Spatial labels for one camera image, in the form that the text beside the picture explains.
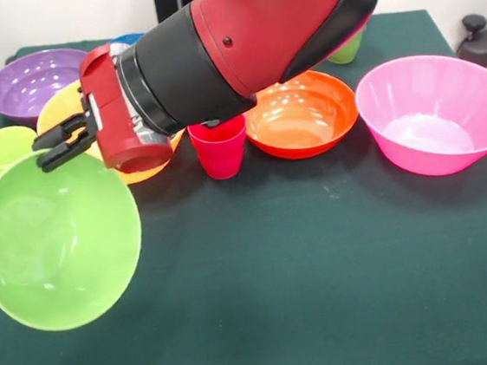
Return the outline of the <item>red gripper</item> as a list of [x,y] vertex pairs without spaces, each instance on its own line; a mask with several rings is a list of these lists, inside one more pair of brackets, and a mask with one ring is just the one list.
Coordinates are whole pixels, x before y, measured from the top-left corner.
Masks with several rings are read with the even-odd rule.
[[[145,124],[120,83],[117,58],[129,45],[103,44],[90,51],[79,71],[82,95],[97,128],[96,143],[107,167],[123,173],[144,172],[165,164],[173,150],[168,136]],[[74,114],[33,141],[33,151],[43,151],[36,164],[52,172],[94,143],[88,133],[85,114]]]

